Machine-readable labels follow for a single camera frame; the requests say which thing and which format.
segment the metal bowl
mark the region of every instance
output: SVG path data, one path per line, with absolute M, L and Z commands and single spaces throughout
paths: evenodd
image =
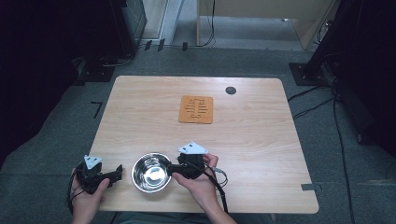
M 162 190 L 171 180 L 166 167 L 171 162 L 161 153 L 149 153 L 142 156 L 132 170 L 134 185 L 146 193 Z

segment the floor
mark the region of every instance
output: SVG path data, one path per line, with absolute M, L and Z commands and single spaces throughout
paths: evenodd
M 196 1 L 185 1 L 176 30 L 178 0 L 144 0 L 144 4 L 148 17 L 144 41 L 159 42 L 165 38 L 166 45 L 182 46 L 183 42 L 196 45 Z M 200 20 L 200 44 L 203 45 L 211 35 L 211 18 Z M 214 39 L 208 45 L 212 48 L 304 50 L 289 20 L 215 17 L 213 25 Z M 152 27 L 157 28 L 156 36 L 152 34 Z M 315 49 L 315 44 L 308 48 L 309 51 Z

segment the black controller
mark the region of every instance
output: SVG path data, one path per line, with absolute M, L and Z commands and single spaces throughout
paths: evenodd
M 113 183 L 121 180 L 122 165 L 120 165 L 116 171 L 107 174 L 100 173 L 102 170 L 101 162 L 96 164 L 91 170 L 88 169 L 85 162 L 82 162 L 76 169 L 79 184 L 81 185 L 82 189 L 84 189 L 89 194 L 94 194 L 99 184 L 106 178 L 110 179 L 108 188 L 112 187 Z
M 167 166 L 168 175 L 176 172 L 188 179 L 196 179 L 205 170 L 205 163 L 202 154 L 180 153 L 180 156 L 177 157 L 177 161 L 179 165 L 169 164 Z

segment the person's right hand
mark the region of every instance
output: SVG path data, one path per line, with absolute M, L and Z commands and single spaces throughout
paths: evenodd
M 212 154 L 204 154 L 204 161 L 209 167 L 216 167 L 219 157 Z M 206 168 L 209 175 L 215 179 L 212 170 Z M 179 173 L 172 173 L 177 183 L 188 189 L 193 199 L 201 206 L 212 223 L 236 223 L 227 213 L 222 210 L 216 196 L 216 188 L 209 178 L 202 174 L 196 179 L 186 179 Z

